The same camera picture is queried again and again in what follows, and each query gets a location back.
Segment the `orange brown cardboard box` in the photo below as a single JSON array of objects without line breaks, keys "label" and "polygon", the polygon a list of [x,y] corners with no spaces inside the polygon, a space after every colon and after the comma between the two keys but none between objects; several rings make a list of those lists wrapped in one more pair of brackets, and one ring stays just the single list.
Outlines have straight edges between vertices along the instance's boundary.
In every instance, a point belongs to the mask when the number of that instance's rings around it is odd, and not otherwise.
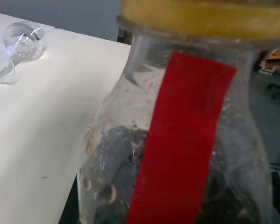
[{"label": "orange brown cardboard box", "polygon": [[266,60],[265,68],[272,69],[275,66],[280,65],[280,48],[275,50]]}]

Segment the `clear wine glass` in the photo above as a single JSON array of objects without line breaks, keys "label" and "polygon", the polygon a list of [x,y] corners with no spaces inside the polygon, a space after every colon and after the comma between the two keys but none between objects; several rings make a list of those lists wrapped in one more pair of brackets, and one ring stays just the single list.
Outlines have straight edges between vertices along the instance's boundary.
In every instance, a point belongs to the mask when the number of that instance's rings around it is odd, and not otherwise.
[{"label": "clear wine glass", "polygon": [[39,59],[45,50],[45,31],[35,22],[21,21],[9,25],[5,32],[4,49],[0,49],[0,84],[12,84],[19,63]]}]

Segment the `clear glass bottle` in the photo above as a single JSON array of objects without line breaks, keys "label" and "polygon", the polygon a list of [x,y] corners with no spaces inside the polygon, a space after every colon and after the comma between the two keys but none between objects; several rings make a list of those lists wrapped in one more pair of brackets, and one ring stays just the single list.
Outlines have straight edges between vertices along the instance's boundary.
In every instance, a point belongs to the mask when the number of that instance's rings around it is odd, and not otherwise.
[{"label": "clear glass bottle", "polygon": [[124,71],[83,140],[80,224],[270,224],[249,88],[280,37],[187,36],[133,22]]}]

